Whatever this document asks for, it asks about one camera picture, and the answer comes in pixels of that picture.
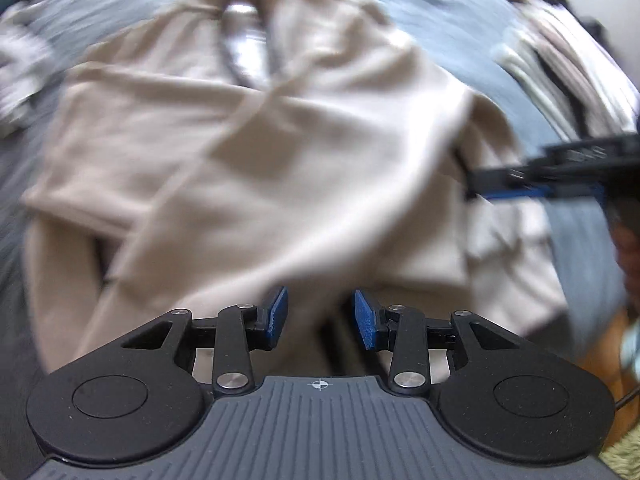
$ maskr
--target dark fabric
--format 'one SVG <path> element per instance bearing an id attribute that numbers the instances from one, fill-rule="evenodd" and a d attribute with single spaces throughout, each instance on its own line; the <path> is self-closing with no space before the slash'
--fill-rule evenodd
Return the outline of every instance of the dark fabric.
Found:
<path id="1" fill-rule="evenodd" d="M 590 36 L 594 40 L 596 40 L 602 48 L 604 48 L 604 50 L 606 50 L 611 54 L 610 44 L 607 39 L 607 29 L 604 28 L 603 25 L 598 20 L 595 20 L 593 18 L 580 19 L 580 17 L 574 12 L 574 9 L 571 6 L 571 3 L 569 2 L 569 0 L 543 0 L 543 1 L 553 6 L 564 7 L 566 10 L 568 10 L 574 16 L 574 18 L 578 20 L 578 22 L 580 22 L 584 30 L 586 30 L 590 34 Z"/>
<path id="2" fill-rule="evenodd" d="M 559 91 L 561 91 L 569 101 L 569 106 L 571 107 L 571 111 L 574 114 L 575 124 L 577 127 L 578 136 L 581 139 L 588 139 L 591 137 L 589 134 L 589 129 L 587 128 L 587 120 L 586 120 L 586 109 L 580 99 L 576 97 L 576 95 L 569 90 L 567 85 L 564 84 L 564 81 L 560 79 L 558 74 L 554 72 L 554 70 L 549 66 L 549 64 L 542 59 L 542 56 L 536 52 L 536 57 L 538 58 L 538 62 L 542 67 L 545 75 L 549 78 L 549 80 L 558 87 Z"/>

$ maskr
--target wooden floor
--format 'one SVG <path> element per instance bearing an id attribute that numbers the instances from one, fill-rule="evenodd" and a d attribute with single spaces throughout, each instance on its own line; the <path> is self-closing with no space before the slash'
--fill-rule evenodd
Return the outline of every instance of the wooden floor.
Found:
<path id="1" fill-rule="evenodd" d="M 636 386 L 636 382 L 620 369 L 620 342 L 625 329 L 631 324 L 626 309 L 621 309 L 609 329 L 594 345 L 580 366 L 598 376 L 618 400 Z M 636 398 L 616 413 L 616 419 L 604 447 L 607 448 L 624 436 L 638 421 L 640 399 Z"/>

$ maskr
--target beige garment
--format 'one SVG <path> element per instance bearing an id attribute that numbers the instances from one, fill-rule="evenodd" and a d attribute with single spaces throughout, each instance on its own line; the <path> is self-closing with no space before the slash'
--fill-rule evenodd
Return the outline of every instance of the beige garment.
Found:
<path id="1" fill-rule="evenodd" d="M 274 284 L 289 319 L 264 369 L 356 286 L 516 332 L 565 307 L 542 206 L 463 202 L 456 143 L 472 166 L 517 161 L 494 104 L 370 0 L 262 0 L 282 67 L 270 90 L 240 88 L 217 54 L 224 1 L 181 0 L 68 72 L 25 196 L 48 369 L 171 308 L 215 316 Z M 94 238 L 119 247 L 104 288 Z"/>

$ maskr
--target clothing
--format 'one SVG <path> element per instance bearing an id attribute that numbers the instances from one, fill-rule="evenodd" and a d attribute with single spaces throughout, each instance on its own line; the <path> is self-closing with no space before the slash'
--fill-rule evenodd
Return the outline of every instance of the clothing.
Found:
<path id="1" fill-rule="evenodd" d="M 543 57 L 540 56 L 540 54 L 537 52 L 535 54 L 540 67 L 544 71 L 545 75 L 549 78 L 549 81 L 556 85 L 562 92 L 562 94 L 564 94 L 567 98 L 572 115 L 575 119 L 575 130 L 578 134 L 578 137 L 580 137 L 581 139 L 587 139 L 590 135 L 587 130 L 586 110 L 584 108 L 584 105 L 582 104 L 580 99 L 578 99 L 575 94 L 569 89 L 564 81 L 558 77 L 556 72 L 554 72 L 554 70 L 543 59 Z"/>
<path id="2" fill-rule="evenodd" d="M 580 123 L 580 118 L 565 107 L 572 98 L 582 105 L 589 137 L 635 133 L 640 94 L 604 48 L 564 7 L 525 0 L 520 10 L 521 19 L 507 38 L 498 62 L 531 95 L 559 137 L 571 139 L 576 132 L 574 125 Z M 513 59 L 514 51 L 518 62 Z M 562 85 L 557 85 L 555 78 L 540 76 L 540 59 Z M 567 88 L 569 94 L 559 87 Z"/>
<path id="3" fill-rule="evenodd" d="M 180 0 L 68 72 L 25 195 L 34 332 L 57 368 L 171 308 L 290 290 L 273 369 L 357 286 L 515 332 L 565 308 L 542 206 L 463 202 L 451 149 L 515 164 L 504 117 L 371 0 L 262 0 L 282 60 L 236 86 L 225 0 Z M 103 287 L 95 239 L 113 253 Z"/>
<path id="4" fill-rule="evenodd" d="M 29 124 L 28 99 L 54 70 L 49 44 L 26 27 L 43 4 L 18 3 L 0 16 L 0 136 Z"/>

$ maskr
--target bed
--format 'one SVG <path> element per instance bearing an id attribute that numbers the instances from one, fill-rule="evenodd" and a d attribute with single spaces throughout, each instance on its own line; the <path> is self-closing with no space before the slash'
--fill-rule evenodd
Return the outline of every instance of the bed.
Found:
<path id="1" fill-rule="evenodd" d="M 63 72 L 92 43 L 148 18 L 172 0 L 46 0 L 33 30 L 56 53 L 56 73 L 33 100 L 34 122 L 0 140 L 0 471 L 23 478 L 41 460 L 24 401 L 42 376 L 29 329 L 20 252 L 28 213 L 19 199 L 38 165 L 56 109 Z M 507 0 L 379 0 L 391 18 L 433 59 L 504 111 L 524 152 L 535 155 L 558 136 L 517 82 L 492 61 L 492 49 L 514 17 Z M 565 356 L 582 354 L 625 301 L 607 225 L 591 200 L 545 204 L 556 269 L 569 311 L 534 337 Z"/>

